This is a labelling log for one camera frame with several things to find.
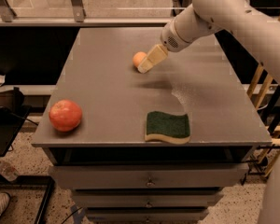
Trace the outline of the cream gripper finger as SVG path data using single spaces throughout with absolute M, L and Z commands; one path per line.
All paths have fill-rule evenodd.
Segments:
M 161 63 L 168 56 L 167 48 L 162 44 L 155 45 L 137 66 L 137 70 L 144 74 L 155 65 Z

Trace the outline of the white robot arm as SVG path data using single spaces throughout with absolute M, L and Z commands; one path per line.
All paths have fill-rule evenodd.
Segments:
M 192 0 L 191 5 L 164 26 L 161 43 L 150 50 L 137 69 L 146 73 L 170 51 L 179 52 L 195 40 L 222 29 L 280 85 L 280 21 L 255 10 L 248 0 Z

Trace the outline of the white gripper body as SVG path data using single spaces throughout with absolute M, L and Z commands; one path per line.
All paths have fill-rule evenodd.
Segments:
M 179 52 L 189 46 L 175 29 L 175 20 L 169 21 L 161 31 L 161 42 L 171 52 Z

